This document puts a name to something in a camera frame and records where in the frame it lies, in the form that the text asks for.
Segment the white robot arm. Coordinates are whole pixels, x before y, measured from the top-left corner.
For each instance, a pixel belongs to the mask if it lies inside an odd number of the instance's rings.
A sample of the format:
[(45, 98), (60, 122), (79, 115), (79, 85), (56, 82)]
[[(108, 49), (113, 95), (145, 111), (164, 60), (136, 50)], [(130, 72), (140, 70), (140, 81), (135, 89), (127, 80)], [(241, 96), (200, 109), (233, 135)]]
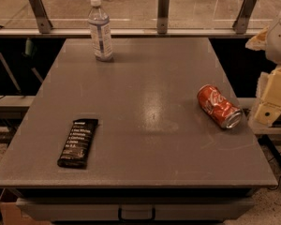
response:
[(269, 26), (250, 38), (245, 47), (253, 51), (265, 51), (269, 61), (276, 64), (270, 73), (262, 72), (257, 87), (258, 107), (253, 117), (270, 127), (281, 115), (281, 11)]

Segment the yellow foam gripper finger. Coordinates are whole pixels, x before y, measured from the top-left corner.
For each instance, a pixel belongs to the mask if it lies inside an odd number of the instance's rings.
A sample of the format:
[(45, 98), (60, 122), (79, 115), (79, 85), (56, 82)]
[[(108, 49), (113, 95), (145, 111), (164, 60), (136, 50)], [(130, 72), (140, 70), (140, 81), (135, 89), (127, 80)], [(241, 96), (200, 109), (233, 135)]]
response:
[(270, 127), (281, 115), (281, 65), (271, 73), (260, 74), (256, 97), (258, 107), (254, 119)]
[(266, 38), (269, 27), (264, 27), (260, 32), (251, 37), (246, 43), (245, 47), (252, 51), (264, 51), (266, 49)]

